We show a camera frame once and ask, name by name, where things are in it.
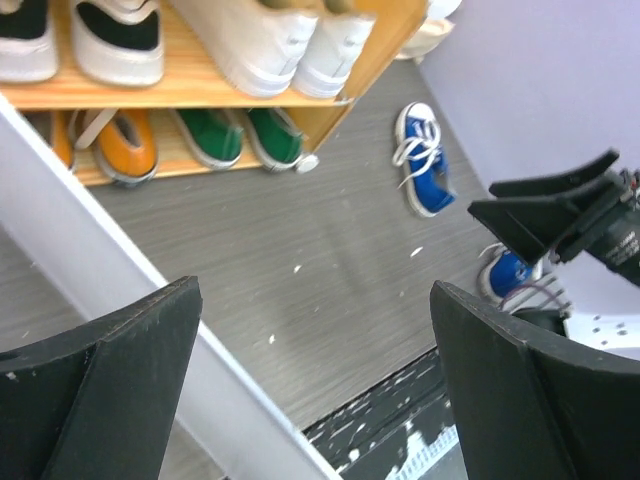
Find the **black white sneaker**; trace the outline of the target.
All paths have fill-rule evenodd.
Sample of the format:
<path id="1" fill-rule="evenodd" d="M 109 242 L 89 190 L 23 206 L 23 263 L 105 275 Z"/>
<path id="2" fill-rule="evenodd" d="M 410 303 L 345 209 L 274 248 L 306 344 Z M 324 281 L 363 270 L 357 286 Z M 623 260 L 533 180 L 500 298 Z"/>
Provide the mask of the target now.
<path id="1" fill-rule="evenodd" d="M 109 85 L 144 88 L 164 75 L 158 1 L 70 3 L 72 49 L 80 70 Z"/>
<path id="2" fill-rule="evenodd" d="M 58 71 L 54 20 L 47 0 L 1 2 L 1 81 L 36 83 Z"/>

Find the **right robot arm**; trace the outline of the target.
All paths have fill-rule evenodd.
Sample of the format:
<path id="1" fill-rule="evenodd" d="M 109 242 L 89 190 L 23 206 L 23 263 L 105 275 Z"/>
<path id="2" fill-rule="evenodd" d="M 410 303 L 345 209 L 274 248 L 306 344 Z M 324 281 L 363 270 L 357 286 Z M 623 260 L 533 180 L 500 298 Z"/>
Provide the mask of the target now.
<path id="1" fill-rule="evenodd" d="M 565 334 L 639 356 L 639 173 L 613 169 L 619 153 L 560 174 L 500 181 L 469 213 L 533 266 L 554 266 L 573 301 Z"/>

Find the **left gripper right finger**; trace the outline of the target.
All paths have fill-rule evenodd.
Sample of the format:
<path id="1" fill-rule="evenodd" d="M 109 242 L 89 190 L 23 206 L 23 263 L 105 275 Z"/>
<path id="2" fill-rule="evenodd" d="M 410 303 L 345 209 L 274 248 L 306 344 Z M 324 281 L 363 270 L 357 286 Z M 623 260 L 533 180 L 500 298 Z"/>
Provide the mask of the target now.
<path id="1" fill-rule="evenodd" d="M 430 311 L 469 478 L 638 478 L 638 361 L 446 282 Z"/>

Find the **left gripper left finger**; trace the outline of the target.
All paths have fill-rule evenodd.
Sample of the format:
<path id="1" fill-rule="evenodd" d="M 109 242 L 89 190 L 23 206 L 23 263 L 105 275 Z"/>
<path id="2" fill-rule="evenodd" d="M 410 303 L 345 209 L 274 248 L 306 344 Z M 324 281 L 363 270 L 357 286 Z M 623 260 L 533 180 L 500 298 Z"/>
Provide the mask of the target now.
<path id="1" fill-rule="evenodd" d="M 183 277 L 2 353 L 2 478 L 157 478 L 201 311 Z"/>

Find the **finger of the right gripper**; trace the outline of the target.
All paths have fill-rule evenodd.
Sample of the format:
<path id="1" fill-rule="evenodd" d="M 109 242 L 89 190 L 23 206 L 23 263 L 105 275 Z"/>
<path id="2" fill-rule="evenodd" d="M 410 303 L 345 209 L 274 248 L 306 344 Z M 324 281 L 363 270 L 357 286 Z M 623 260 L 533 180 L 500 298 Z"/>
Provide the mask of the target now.
<path id="1" fill-rule="evenodd" d="M 584 195 L 564 193 L 478 200 L 468 212 L 525 264 L 551 252 L 566 263 L 576 257 L 577 224 L 590 205 Z"/>
<path id="2" fill-rule="evenodd" d="M 496 198 L 506 198 L 567 192 L 599 178 L 618 160 L 619 156 L 617 150 L 609 149 L 596 159 L 559 174 L 492 183 L 489 193 Z"/>

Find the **orange sneaker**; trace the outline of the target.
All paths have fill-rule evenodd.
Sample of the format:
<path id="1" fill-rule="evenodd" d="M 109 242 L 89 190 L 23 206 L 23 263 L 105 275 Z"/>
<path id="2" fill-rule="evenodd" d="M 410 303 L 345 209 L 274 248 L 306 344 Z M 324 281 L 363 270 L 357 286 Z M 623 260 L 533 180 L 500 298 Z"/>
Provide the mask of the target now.
<path id="1" fill-rule="evenodd" d="M 51 111 L 50 120 L 51 138 L 49 145 L 61 162 L 66 166 L 67 170 L 74 172 L 74 153 L 67 131 L 65 114 L 62 111 Z"/>
<path id="2" fill-rule="evenodd" d="M 69 138 L 75 150 L 90 150 L 116 185 L 134 187 L 153 178 L 158 152 L 145 109 L 90 109 L 72 112 Z"/>

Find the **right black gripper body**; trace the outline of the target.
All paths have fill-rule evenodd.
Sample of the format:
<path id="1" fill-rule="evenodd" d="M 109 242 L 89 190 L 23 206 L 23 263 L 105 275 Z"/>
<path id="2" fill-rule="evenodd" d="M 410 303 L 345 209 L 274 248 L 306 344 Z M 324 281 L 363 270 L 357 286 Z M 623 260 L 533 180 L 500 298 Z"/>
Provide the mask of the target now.
<path id="1" fill-rule="evenodd" d="M 570 192 L 577 217 L 551 250 L 568 263 L 586 252 L 609 271 L 639 284 L 639 172 L 608 170 Z"/>

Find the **green sneaker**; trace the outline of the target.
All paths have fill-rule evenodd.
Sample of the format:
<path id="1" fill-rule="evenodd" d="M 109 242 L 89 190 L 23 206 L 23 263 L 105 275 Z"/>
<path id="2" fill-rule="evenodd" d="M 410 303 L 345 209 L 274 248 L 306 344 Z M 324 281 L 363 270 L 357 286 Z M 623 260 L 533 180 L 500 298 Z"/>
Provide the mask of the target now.
<path id="1" fill-rule="evenodd" d="M 170 111 L 192 156 L 213 171 L 231 169 L 243 152 L 244 129 L 227 109 L 179 108 Z"/>
<path id="2" fill-rule="evenodd" d="M 294 169 L 303 156 L 304 134 L 281 108 L 249 108 L 240 112 L 251 149 L 272 173 Z"/>

